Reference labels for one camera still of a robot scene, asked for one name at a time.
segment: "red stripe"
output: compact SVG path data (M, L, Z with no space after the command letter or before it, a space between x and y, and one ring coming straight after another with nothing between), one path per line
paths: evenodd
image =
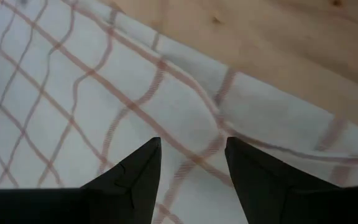
M316 151L328 151L337 140L341 137L342 133L347 128L347 121L345 119L335 117L329 124L327 131L324 133L320 142L316 146Z
M26 45L26 47L25 47L25 49L24 49L24 51L23 51L23 53L22 53L22 55L21 55L21 57L20 57L20 59L19 59L19 62L17 63L17 65L16 65L16 67L15 67L14 73L12 74L11 78L9 79L9 81L8 81L6 87L5 87L4 93L2 94L2 98L1 98L1 104L2 104L2 101L3 101L3 99L4 99L4 95L6 94L8 88L10 87L11 83L13 82L13 79L14 79L14 78L16 77L16 75L17 75L17 71L18 71L18 69L19 69L19 67L20 67L20 64L21 64L22 61L23 61L24 56L26 55L26 53L27 53L28 50L29 50L30 44L31 44L32 39L33 39L33 36L34 36L34 24L35 24L36 22L38 22L38 20L39 20L39 19L41 18L41 16L42 16L42 14L45 12L46 8L47 8L47 1L44 1L44 5L42 6L41 10L40 10L39 13L37 14L37 17L35 18L34 22L31 24L31 32L30 32L29 41L28 41L28 43L27 43L27 45ZM20 141L22 140L22 138L23 138L23 136L24 136L25 130L27 129L27 125L28 125L28 123L29 123L29 121L30 121L30 119L31 119L31 117L32 117L32 115L33 115L33 113L34 113L34 111L35 111L35 109L36 109L36 107L37 107L39 101L40 101L40 95L38 95L37 99L35 100L34 105L31 107L31 109L30 109L30 111L29 111L29 114L27 115L27 117L26 117L26 119L25 119L25 121L24 121L24 125L23 125L23 128L22 128L22 130L21 130L21 134L20 134L20 136L17 138L17 140L16 140L16 142L15 142L15 145L14 145L14 147L13 147L13 150L12 150L12 152L11 152L11 155L10 155L10 157L9 157L9 162L8 162L8 164L7 164L7 169L9 169L9 168L11 167L11 164L12 164L13 159L14 159L14 154L15 154L16 151L17 151L17 147L19 146ZM6 170L5 170L4 172L2 172L2 174L1 174L1 176L0 176L0 184L2 183L2 181L3 181L4 177L5 177L5 175L6 175ZM58 182L59 182L60 178L58 177L58 173L57 173L57 172L56 172L56 179L57 179Z
M157 46L159 41L160 41L160 33L156 32L151 47L152 50L157 51Z
M160 87L160 84L164 78L163 72L164 72L166 66L167 66L167 64L165 62L163 62L163 60L161 60L157 67L157 71L154 75L152 83L149 86L149 89L143 94L143 96L141 96L137 101L134 102L137 106L140 106L140 105L148 102L154 96L155 92ZM132 107L133 106L130 105L130 106L126 106L125 108L120 110L117 117L110 124L110 127L107 130L107 133L106 133L106 135L104 137L104 141L103 141L103 151L102 151L103 157L108 158L108 152L109 152L110 144L112 141L112 137L114 135L114 131L118 127L118 124L120 123L120 121L131 111ZM97 175L101 175L105 168L106 168L106 163L102 162L100 164L99 171L98 171Z
M19 129L20 132L24 131L20 122L15 117L13 117L13 115L1 104L0 104L0 109L12 121L12 123ZM42 162L47 163L48 162L47 158L39 151L39 149L31 141L31 139L29 138L29 136L27 135L27 133L25 131L24 131L24 137L27 140L27 142L29 143L30 148L32 148L34 150L35 154L39 157L39 159ZM57 175L57 172L55 169L52 169L52 172L53 172L53 174Z
M14 66L17 65L17 62L15 60L13 60L13 58L11 58L7 53L5 53L5 51L3 51L1 49L1 55L11 64L13 64ZM34 78L32 78L26 71L24 71L23 69L21 69L19 67L18 69L19 73L21 75L23 75L23 77L29 81L29 83L31 85L34 86L34 88L38 89L39 92L41 92L42 96L44 96L45 99L47 99L49 101L49 103L54 106L61 114L62 116L64 116L67 120L70 121L70 114L61 106L59 105L55 99L53 99L46 91L40 91L41 86L37 83L37 81L34 80ZM78 131L78 133L80 134L80 136L83 138L84 143L92 150L92 153L100 160L103 160L104 158L101 156L101 154L99 153L99 151L91 144L90 140L86 137L84 131L80 128L80 126L76 123L76 121L74 119L72 119L70 121L72 123L72 125L74 126L74 128ZM107 161L107 163L109 164L109 166L112 166L112 163L110 161Z
M175 224L183 224L183 222L180 220L179 217L177 217L175 214L172 214L167 208L165 208L163 205L156 203L155 206L160 210L162 214L164 214L166 217L171 219L171 221Z
M69 31L67 32L66 36L63 38L62 42L63 41L66 41L69 36L71 35L72 31L73 31L73 28L74 28L74 10L76 8L76 4L77 4L77 1L71 5L71 19L70 19L70 28L69 28ZM71 126L72 126L72 122L71 120L74 119L74 113L75 113L75 110L76 110L76 107L77 107L77 104L78 104L78 86L79 84L85 80L86 78L88 78L89 76L92 76L94 73L96 73L96 71L98 71L100 68L102 68L111 52L112 52L112 40L110 39L110 35L107 35L107 47L106 47L106 50L104 51L103 53L103 56L101 57L99 63L94 67L94 69L91 69L91 70L88 70L85 75L83 75L82 77L78 78L77 80L75 80L74 84L73 84L73 107L71 109L71 115L70 115L70 119L68 120L68 124L66 125L66 128L63 132L63 134L60 136L60 139L59 139L59 142L52 154L52 157L50 159L50 161L48 162L46 168L44 169L44 171L42 172L41 176L40 176L40 179L38 181L38 187L41 186L42 182L45 180L46 176L48 175L48 172L50 170L50 167L53 166L53 163L55 162L55 159L57 158L58 156L58 153L59 151L62 149L62 145L64 143L64 140L66 139L70 129L71 129Z
M13 20L14 20L15 16L16 16L16 13L13 13L12 17L11 17L11 20L9 21L8 25L6 26L6 28L2 32L1 40L0 40L0 46L2 46L2 43L3 43L4 39L5 39L6 34L9 31L9 29L11 29L12 23L13 23Z
M218 90L218 93L215 96L215 103L219 106L222 103L222 100L229 92L231 85L233 84L234 77L236 76L236 72L228 68L227 72L224 76L221 88Z
M316 156L316 155L312 155L312 154L306 154L304 152L300 152L300 151L294 151L292 149L288 149L282 146L276 146L274 144L270 144L270 143L266 143L266 142L262 142L259 141L258 139L254 139L251 137L248 137L244 134L239 133L238 131L231 129L230 127L225 127L227 129L227 132L232 135L235 136L241 140L243 140L244 142L248 142L249 144L255 145L255 146L260 146L266 149L274 149L274 150L278 150L280 152L284 152L284 153L288 153L291 154L293 156L302 158L302 159L311 159L311 160L316 160L316 161L323 161L323 162L343 162L347 159L352 159L350 162L351 164L358 164L358 158L343 158L343 157L335 157L335 156L330 156L330 157L323 157L323 156Z
M200 153L200 162L208 159L209 157L215 155L219 150L223 149L224 142L225 142L224 136L221 133L219 133L216 136L216 138L214 138L208 144L207 148ZM167 192L164 195L163 205L167 209L170 209L175 197L179 192L180 186L184 183L186 177L195 167L196 164L192 160L187 160L183 162L180 165L179 169L175 172L173 176L173 181L170 184L170 188L167 190ZM228 179L225 180L225 182L226 185L230 185L232 187L232 181L230 177L228 177ZM153 224L161 224L165 217L166 214L160 211L156 219L153 221Z

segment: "wooden surface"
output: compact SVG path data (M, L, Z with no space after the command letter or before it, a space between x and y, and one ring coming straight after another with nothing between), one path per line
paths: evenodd
M101 0L358 124L358 0Z

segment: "white cloth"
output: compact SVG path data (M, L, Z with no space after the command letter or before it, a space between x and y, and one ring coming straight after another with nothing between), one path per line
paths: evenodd
M160 136L153 222L246 223L231 135L358 185L358 127L345 119L99 3L0 3L0 188L78 187Z

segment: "black pointed tip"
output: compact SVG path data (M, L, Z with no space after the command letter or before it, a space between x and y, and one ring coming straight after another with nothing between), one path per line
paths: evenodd
M151 161L159 163L161 161L161 139L158 137L149 140L120 163L82 188L102 190L110 194L124 193L143 174L143 170Z

